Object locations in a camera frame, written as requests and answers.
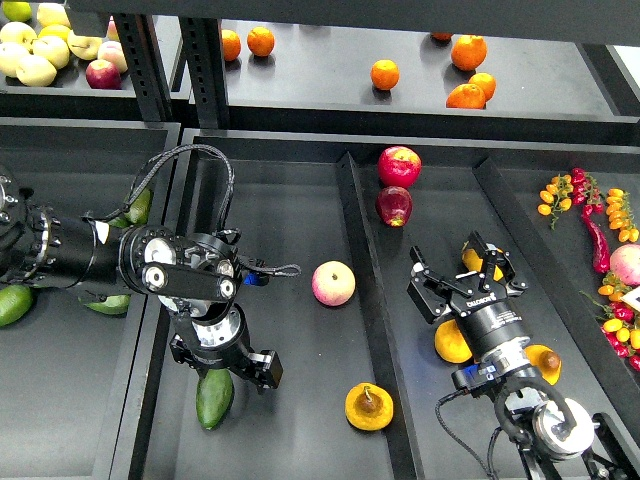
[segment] red apple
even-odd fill
[[[337,307],[351,298],[356,289],[356,279],[344,263],[331,261],[323,263],[313,272],[311,288],[320,303]]]
[[[107,60],[94,60],[87,67],[87,83],[91,88],[120,90],[120,72],[115,64]]]
[[[378,159],[378,175],[386,187],[409,188],[418,179],[422,161],[407,147],[387,148]]]
[[[402,187],[384,188],[376,198],[376,212],[390,227],[404,226],[409,221],[412,208],[411,194]]]

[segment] black cable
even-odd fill
[[[134,178],[133,183],[131,184],[129,195],[127,199],[124,201],[124,203],[122,204],[122,206],[114,210],[113,212],[111,212],[109,215],[106,215],[105,217],[100,218],[98,220],[101,220],[103,222],[108,222],[119,217],[123,213],[128,212],[133,202],[136,201],[136,199],[140,196],[142,191],[147,187],[147,185],[149,185],[153,177],[156,176],[156,174],[158,173],[158,170],[160,170],[160,168],[162,168],[162,166],[167,161],[171,160],[172,158],[178,156],[183,152],[188,152],[192,150],[197,150],[199,152],[206,153],[207,155],[213,158],[222,160],[227,168],[227,173],[228,173],[227,189],[222,199],[222,204],[220,205],[220,211],[218,212],[214,235],[224,230],[224,225],[227,220],[227,215],[229,213],[229,207],[231,206],[231,199],[233,198],[233,184],[235,182],[235,173],[233,171],[233,167],[231,166],[231,163],[229,163],[229,160],[227,159],[224,153],[222,153],[220,150],[210,145],[200,145],[200,144],[180,145],[178,147],[174,147],[170,150],[167,150],[166,152],[162,152],[150,158],[149,160],[147,160],[144,163],[144,165],[140,168],[138,173],[136,174],[136,177]],[[151,169],[140,181],[140,183],[138,183],[138,180],[140,179],[140,177],[142,177],[142,175],[149,168],[149,166],[151,166]]]
[[[447,432],[447,434],[453,438],[456,443],[458,445],[460,445],[462,448],[464,448],[473,458],[475,458],[476,462],[478,462],[480,464],[480,466],[482,467],[482,470],[484,470],[484,473],[487,475],[487,477],[489,477],[492,480],[497,480],[494,476],[493,476],[493,472],[491,470],[489,470],[489,467],[487,467],[487,465],[485,465],[485,463],[482,461],[482,459],[480,458],[480,455],[478,455],[469,445],[467,445],[466,443],[464,443],[455,433],[453,433],[451,431],[451,429],[444,423],[444,420],[442,419],[442,415],[440,414],[440,407],[442,407],[442,405],[444,405],[445,403],[450,402],[451,400],[458,398],[461,395],[466,395],[468,392],[464,391],[464,390],[457,390],[453,393],[450,393],[449,395],[446,395],[444,397],[442,397],[440,400],[438,400],[436,402],[436,418],[438,419],[438,422],[440,423],[440,426],[442,427],[442,429]]]
[[[489,468],[489,471],[491,472],[491,477],[493,480],[499,480],[498,479],[498,474],[496,473],[496,469],[493,466],[493,449],[496,446],[496,440],[498,439],[498,435],[500,435],[500,432],[502,431],[502,427],[496,427],[496,429],[493,431],[493,434],[491,435],[491,439],[489,440],[489,448],[487,449],[487,467]]]

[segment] orange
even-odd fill
[[[225,62],[233,62],[242,50],[240,37],[233,30],[222,30],[222,50]]]
[[[488,73],[476,73],[469,79],[469,83],[478,85],[484,92],[484,99],[488,102],[496,91],[496,79]]]
[[[379,90],[391,90],[400,80],[400,70],[391,60],[378,60],[371,67],[371,81]]]
[[[469,72],[480,66],[487,56],[487,42],[479,35],[462,35],[451,49],[451,61]]]
[[[256,27],[247,35],[247,45],[256,57],[267,57],[273,51],[276,39],[268,28]]]
[[[484,108],[485,103],[484,92],[472,83],[458,85],[447,98],[447,108]]]
[[[438,327],[434,343],[438,355],[447,362],[462,363],[471,358],[471,350],[455,320],[447,320]]]
[[[448,42],[453,37],[453,33],[434,33],[431,32],[431,36],[440,42]]]

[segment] red chili pepper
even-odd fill
[[[634,355],[629,358],[629,364],[633,367],[634,370],[638,370],[640,372],[640,357]]]
[[[609,261],[609,245],[607,239],[604,237],[602,230],[593,223],[593,221],[587,215],[581,216],[582,221],[587,226],[591,239],[593,240],[593,269],[597,273],[607,273],[611,268]]]

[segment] pink apple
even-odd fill
[[[120,73],[127,71],[127,61],[124,58],[120,42],[113,42],[110,40],[100,45],[100,48],[98,49],[98,60],[106,60],[113,63],[118,67],[118,72]]]
[[[344,263],[331,261],[313,272],[311,288],[320,303],[337,307],[351,298],[356,289],[356,279]]]
[[[94,60],[87,67],[87,83],[91,88],[120,90],[118,67],[107,60]]]
[[[120,37],[118,37],[118,30],[116,30],[116,22],[113,21],[113,17],[109,18],[109,26],[107,27],[107,38],[109,40],[115,40],[116,42],[120,41]]]

